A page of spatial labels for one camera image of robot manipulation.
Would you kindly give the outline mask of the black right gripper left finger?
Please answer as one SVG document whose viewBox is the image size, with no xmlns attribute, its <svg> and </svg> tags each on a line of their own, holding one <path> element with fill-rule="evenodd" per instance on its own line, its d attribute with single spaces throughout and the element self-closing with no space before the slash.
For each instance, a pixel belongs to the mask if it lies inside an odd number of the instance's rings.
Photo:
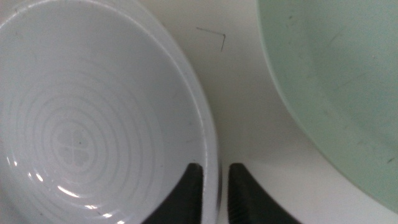
<svg viewBox="0 0 398 224">
<path fill-rule="evenodd" d="M 165 200 L 144 224 L 200 224 L 203 199 L 203 168 L 189 163 Z"/>
</svg>

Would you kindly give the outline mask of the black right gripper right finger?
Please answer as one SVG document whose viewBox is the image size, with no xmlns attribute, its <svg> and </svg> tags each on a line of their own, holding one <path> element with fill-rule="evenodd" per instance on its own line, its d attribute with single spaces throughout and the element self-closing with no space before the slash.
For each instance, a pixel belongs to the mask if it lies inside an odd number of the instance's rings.
<svg viewBox="0 0 398 224">
<path fill-rule="evenodd" d="M 229 166 L 227 210 L 230 224 L 299 224 L 242 163 Z"/>
</svg>

